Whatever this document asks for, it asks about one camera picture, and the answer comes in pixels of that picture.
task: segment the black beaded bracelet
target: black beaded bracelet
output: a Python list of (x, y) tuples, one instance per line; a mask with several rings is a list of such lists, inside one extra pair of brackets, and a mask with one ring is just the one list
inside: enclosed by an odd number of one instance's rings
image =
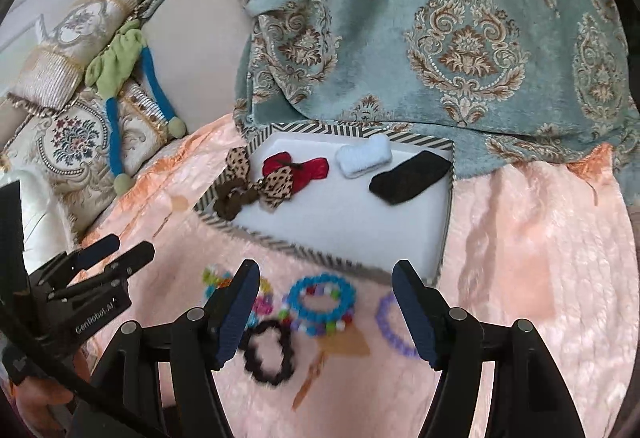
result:
[[(251, 338), (261, 335), (269, 328), (280, 333), (278, 344), (282, 348), (282, 364), (276, 374), (266, 373), (262, 370), (262, 361), (257, 356), (257, 348), (251, 343)], [(291, 347), (291, 329), (284, 326), (279, 320), (267, 319), (253, 328), (247, 328), (242, 334), (238, 348), (244, 351), (244, 369), (251, 373), (256, 382), (279, 386), (285, 380), (291, 378), (294, 372), (293, 349)]]

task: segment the white tray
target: white tray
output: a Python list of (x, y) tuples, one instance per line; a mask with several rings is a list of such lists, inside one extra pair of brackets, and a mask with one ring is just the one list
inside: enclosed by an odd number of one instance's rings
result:
[[(343, 177), (335, 152), (345, 144), (363, 143), (376, 132), (392, 140), (393, 161), (357, 179)], [(271, 248), (329, 267), (382, 271), (382, 276), (373, 275), (387, 279), (397, 261), (408, 259), (425, 281), (435, 284), (449, 224), (453, 169), (416, 198), (395, 206), (369, 192), (369, 182), (422, 150), (453, 161), (453, 142), (413, 133), (297, 123), (271, 125), (251, 140), (248, 149), (253, 181), (261, 177), (262, 162), (282, 151), (289, 152), (294, 162), (327, 158), (329, 175), (309, 183), (274, 212), (259, 203), (243, 207), (231, 223), (212, 210), (214, 183), (195, 207), (206, 223), (243, 231)]]

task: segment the pink quilted blanket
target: pink quilted blanket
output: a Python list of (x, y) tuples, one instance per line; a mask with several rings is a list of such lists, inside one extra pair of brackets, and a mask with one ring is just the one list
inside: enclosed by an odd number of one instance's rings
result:
[[(85, 244), (108, 233), (122, 251), (148, 240), (155, 261), (130, 281), (133, 306), (97, 336), (108, 345), (120, 323), (173, 321), (202, 303), (202, 272), (234, 271), (253, 258), (276, 299), (297, 278), (319, 268), (201, 224), (190, 210), (224, 166), (228, 148), (242, 145), (230, 116), (191, 135), (180, 151), (161, 159), (119, 200)], [(632, 228), (601, 146), (575, 164), (531, 163), (456, 183), (439, 290), (449, 305), (479, 320), (536, 324), (564, 375), (586, 436), (608, 435), (628, 387), (638, 344), (638, 267)], [(100, 265), (90, 271), (96, 273)], [(353, 280), (354, 324), (370, 350), (329, 355), (300, 407), (292, 402), (318, 344), (296, 334), (296, 373), (277, 389), (256, 384), (240, 354), (214, 374), (231, 427), (249, 438), (388, 438), (417, 436), (438, 381), (425, 362), (405, 358), (382, 338), (374, 315), (388, 287)], [(401, 316), (392, 324), (406, 335)], [(162, 396), (173, 401), (168, 368)], [(472, 431), (484, 436), (492, 368), (482, 387)]]

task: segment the black and white striped edge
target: black and white striped edge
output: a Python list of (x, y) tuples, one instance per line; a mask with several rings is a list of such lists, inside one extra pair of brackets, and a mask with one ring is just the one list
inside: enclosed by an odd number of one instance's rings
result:
[[(305, 134), (331, 134), (338, 136), (353, 136), (359, 138), (368, 138), (377, 133), (384, 133), (388, 136), (392, 142), (406, 143), (411, 145), (417, 145), (419, 147), (428, 147), (432, 149), (441, 149), (451, 151), (452, 153), (452, 170), (450, 174), (450, 187), (449, 198), (447, 202), (447, 223), (445, 224), (445, 230), (442, 238), (442, 248), (440, 249), (440, 262), (436, 270), (436, 275), (433, 278), (425, 278), (427, 284), (435, 286), (440, 279), (440, 272), (442, 268), (442, 260), (444, 258), (444, 248), (447, 241), (447, 234), (449, 231), (449, 219), (451, 216), (451, 203), (453, 197), (453, 187), (456, 182), (455, 172), (455, 145), (452, 140), (446, 138), (437, 138), (434, 136), (427, 136), (422, 134), (415, 134), (412, 132), (395, 132), (386, 131), (384, 129), (375, 128), (362, 128), (353, 125), (332, 125), (323, 123), (287, 123), (287, 124), (272, 124), (265, 129), (257, 132), (253, 138), (247, 144), (249, 154), (255, 152), (260, 145), (267, 140), (268, 137), (273, 134), (274, 131), (279, 132), (296, 132)], [(193, 210), (198, 214), (198, 217), (206, 224), (214, 227), (222, 232), (229, 233), (231, 235), (244, 235), (249, 236), (257, 243), (273, 250), (282, 251), (291, 255), (295, 255), (302, 259), (306, 259), (317, 264), (320, 264), (327, 268), (332, 268), (338, 271), (357, 272), (359, 275), (373, 278), (375, 280), (388, 282), (390, 280), (390, 274), (378, 269), (372, 269), (363, 263), (350, 261), (349, 259), (343, 259), (341, 257), (335, 257), (328, 253), (323, 253), (317, 250), (306, 248), (287, 241), (281, 241), (271, 236), (264, 235), (258, 231), (249, 230), (248, 228), (234, 225), (229, 221), (220, 219), (212, 209), (213, 202), (216, 199), (215, 186), (221, 183), (224, 179), (224, 173), (211, 184), (211, 186), (200, 197)]]

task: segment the plush toy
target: plush toy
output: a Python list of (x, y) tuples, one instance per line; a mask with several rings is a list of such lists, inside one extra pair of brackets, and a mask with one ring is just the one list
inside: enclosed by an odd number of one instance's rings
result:
[(162, 115), (169, 121), (169, 134), (174, 138), (182, 138), (187, 131), (184, 122), (175, 116), (174, 109), (156, 79), (151, 52), (146, 45), (142, 31), (140, 31), (140, 21), (127, 22), (117, 31), (111, 44), (91, 61), (84, 75), (84, 83), (88, 86), (95, 84), (98, 95), (104, 100), (106, 107), (111, 127), (109, 164), (111, 172), (115, 176), (113, 188), (118, 196), (123, 195), (133, 186), (133, 179), (125, 173), (120, 157), (121, 140), (116, 100), (140, 56), (142, 56), (142, 67), (151, 85), (156, 103)]

